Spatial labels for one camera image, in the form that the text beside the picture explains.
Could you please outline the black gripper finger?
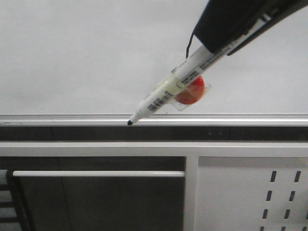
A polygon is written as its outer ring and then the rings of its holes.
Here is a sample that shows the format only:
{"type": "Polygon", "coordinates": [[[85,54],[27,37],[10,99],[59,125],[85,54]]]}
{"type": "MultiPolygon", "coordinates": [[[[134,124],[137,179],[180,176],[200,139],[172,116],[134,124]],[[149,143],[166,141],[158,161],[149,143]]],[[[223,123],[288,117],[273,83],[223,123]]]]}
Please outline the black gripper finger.
{"type": "Polygon", "coordinates": [[[276,0],[275,3],[260,17],[260,20],[264,22],[264,25],[254,33],[249,32],[248,38],[241,41],[239,45],[232,49],[227,55],[229,56],[236,53],[238,50],[259,37],[271,27],[275,26],[283,19],[301,10],[307,5],[307,0],[276,0]]]}
{"type": "Polygon", "coordinates": [[[193,34],[215,53],[252,29],[264,14],[272,17],[282,4],[283,0],[210,0],[193,34]]]}

